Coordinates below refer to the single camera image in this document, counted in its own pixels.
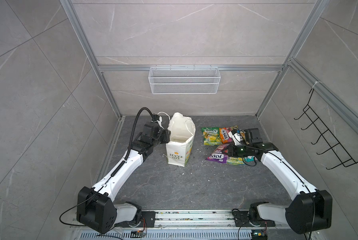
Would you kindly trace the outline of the yellow green snack packet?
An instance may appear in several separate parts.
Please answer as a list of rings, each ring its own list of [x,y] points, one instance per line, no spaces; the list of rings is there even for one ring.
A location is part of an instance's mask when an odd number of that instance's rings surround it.
[[[244,165],[243,158],[227,157],[226,163],[229,165]]]

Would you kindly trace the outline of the floral paper bag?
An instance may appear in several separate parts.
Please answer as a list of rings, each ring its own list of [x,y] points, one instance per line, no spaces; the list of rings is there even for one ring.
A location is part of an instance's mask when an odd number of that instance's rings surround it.
[[[170,137],[166,144],[167,161],[170,165],[185,167],[192,151],[196,126],[192,118],[186,117],[180,113],[174,113],[172,118],[165,112],[159,112],[158,115],[168,116],[169,124],[167,129],[170,131]]]

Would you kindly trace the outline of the pink snack packet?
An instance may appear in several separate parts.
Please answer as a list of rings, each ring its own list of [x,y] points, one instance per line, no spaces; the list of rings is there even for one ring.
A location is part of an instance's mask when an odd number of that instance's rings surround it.
[[[226,164],[229,159],[230,144],[219,145],[213,153],[206,158],[207,161]]]

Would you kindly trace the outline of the orange snack packet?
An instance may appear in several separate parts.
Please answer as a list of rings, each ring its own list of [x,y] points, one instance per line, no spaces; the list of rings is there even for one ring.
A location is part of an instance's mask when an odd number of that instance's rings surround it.
[[[230,127],[219,128],[221,142],[223,144],[231,143],[233,139],[230,136],[232,129]]]

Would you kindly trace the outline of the small green snack packet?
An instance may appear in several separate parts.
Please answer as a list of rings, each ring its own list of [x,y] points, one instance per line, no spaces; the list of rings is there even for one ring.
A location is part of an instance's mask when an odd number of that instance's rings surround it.
[[[204,137],[205,146],[218,146],[222,144],[220,137],[220,128],[217,127],[203,127],[201,128]]]

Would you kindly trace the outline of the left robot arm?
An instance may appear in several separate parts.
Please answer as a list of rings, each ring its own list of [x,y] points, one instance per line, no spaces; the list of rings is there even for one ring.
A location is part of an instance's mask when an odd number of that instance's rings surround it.
[[[76,220],[101,234],[118,224],[138,226],[142,218],[140,206],[131,202],[115,205],[113,202],[127,179],[153,149],[169,142],[170,134],[170,130],[163,129],[157,122],[146,123],[115,167],[91,188],[80,190]]]

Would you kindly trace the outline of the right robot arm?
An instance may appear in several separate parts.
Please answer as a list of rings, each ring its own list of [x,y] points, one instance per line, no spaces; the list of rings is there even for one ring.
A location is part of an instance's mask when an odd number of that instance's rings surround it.
[[[319,190],[303,178],[273,143],[252,146],[229,144],[227,152],[233,157],[258,159],[275,175],[292,200],[288,207],[268,202],[251,204],[249,224],[259,227],[266,222],[277,222],[288,225],[297,234],[331,227],[333,198],[330,193]]]

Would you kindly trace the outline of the small green circuit board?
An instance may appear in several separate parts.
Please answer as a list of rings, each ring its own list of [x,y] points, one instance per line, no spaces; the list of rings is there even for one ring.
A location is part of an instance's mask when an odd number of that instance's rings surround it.
[[[263,231],[256,231],[253,230],[252,234],[251,234],[251,239],[252,240],[267,240],[268,236],[265,232]]]

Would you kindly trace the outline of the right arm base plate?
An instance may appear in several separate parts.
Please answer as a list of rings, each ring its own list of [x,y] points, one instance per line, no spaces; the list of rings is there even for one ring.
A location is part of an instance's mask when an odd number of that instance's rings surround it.
[[[238,209],[232,210],[233,219],[235,221],[236,227],[275,227],[276,224],[274,221],[264,221],[264,220],[250,220],[249,211],[241,211]]]

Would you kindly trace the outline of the aluminium mounting rail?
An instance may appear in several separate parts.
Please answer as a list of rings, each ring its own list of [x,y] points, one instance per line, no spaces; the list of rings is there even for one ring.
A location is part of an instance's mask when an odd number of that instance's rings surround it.
[[[232,210],[156,210],[154,227],[215,227],[232,224],[236,227]]]

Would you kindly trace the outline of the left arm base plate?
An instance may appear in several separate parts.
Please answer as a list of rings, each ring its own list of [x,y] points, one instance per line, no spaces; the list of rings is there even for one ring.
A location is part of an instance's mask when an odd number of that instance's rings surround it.
[[[153,228],[155,224],[156,212],[154,211],[142,211],[136,215],[135,221],[121,222],[115,224],[115,227],[123,228]]]

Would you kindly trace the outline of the aluminium frame profile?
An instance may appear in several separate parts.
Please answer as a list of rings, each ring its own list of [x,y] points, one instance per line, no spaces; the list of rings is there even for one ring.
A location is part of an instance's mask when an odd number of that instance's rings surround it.
[[[297,54],[302,49],[303,44],[306,42],[308,36],[313,30],[313,27],[316,25],[318,18],[324,12],[325,8],[328,6],[329,1],[317,1],[312,9],[312,12],[308,16],[308,19],[305,25],[302,28],[301,33],[298,35],[294,45],[291,48],[290,53],[287,55],[286,60],[283,64],[271,64],[271,65],[218,65],[218,64],[207,64],[207,65],[156,65],[160,69],[189,69],[189,70],[198,70],[198,69],[210,69],[218,68],[220,71],[276,71],[277,76],[275,77],[274,82],[270,86],[268,93],[265,95],[264,100],[262,101],[259,109],[256,112],[256,116],[260,117],[265,108],[267,107],[270,98],[274,95],[276,89],[280,85],[281,80],[286,75],[287,70],[290,68],[294,69],[302,78],[305,77],[308,84],[316,84],[319,80],[315,77],[305,66],[303,66],[296,58]],[[149,71],[152,68],[152,65],[99,65],[96,57],[94,56],[93,50],[89,44],[89,41],[86,37],[86,34],[81,26],[79,18],[76,14],[76,11],[73,7],[71,1],[61,1],[61,5],[65,10],[70,23],[77,35],[77,38],[80,44],[83,47],[83,50],[88,57],[90,64],[93,67],[93,71],[96,77],[101,84],[106,97],[109,99],[110,105],[117,115],[118,118],[121,118],[122,114],[120,113],[119,107],[116,104],[116,101],[112,95],[110,87],[107,81],[104,79],[102,72],[117,72],[117,71]],[[318,86],[314,87],[315,91],[321,96],[324,101],[329,104],[329,106],[336,111],[336,113],[353,129],[358,135],[358,114],[354,112],[345,102],[338,97],[332,90],[329,89],[325,84],[321,83]]]

